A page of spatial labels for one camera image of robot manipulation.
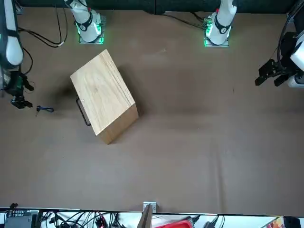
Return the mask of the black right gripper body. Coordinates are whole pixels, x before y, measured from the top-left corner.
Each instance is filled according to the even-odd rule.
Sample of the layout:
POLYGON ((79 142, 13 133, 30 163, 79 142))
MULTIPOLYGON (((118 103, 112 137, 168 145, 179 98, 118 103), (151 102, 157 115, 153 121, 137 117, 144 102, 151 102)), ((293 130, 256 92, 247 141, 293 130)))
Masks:
POLYGON ((9 82, 4 87, 4 91, 15 97, 22 97, 24 88, 33 91, 34 87, 29 83, 28 77, 20 71, 11 71, 9 82))

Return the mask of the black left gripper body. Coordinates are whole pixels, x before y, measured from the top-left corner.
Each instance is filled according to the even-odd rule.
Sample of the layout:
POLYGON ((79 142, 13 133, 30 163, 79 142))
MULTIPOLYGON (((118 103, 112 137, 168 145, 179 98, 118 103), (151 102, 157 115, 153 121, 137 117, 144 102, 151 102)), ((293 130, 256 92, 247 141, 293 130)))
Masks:
POLYGON ((295 63, 290 59, 294 48, 296 46, 297 35, 295 32, 286 32, 283 35, 281 45, 278 48, 277 57, 277 72, 278 75, 284 75, 290 72, 294 72, 297 69, 295 63))

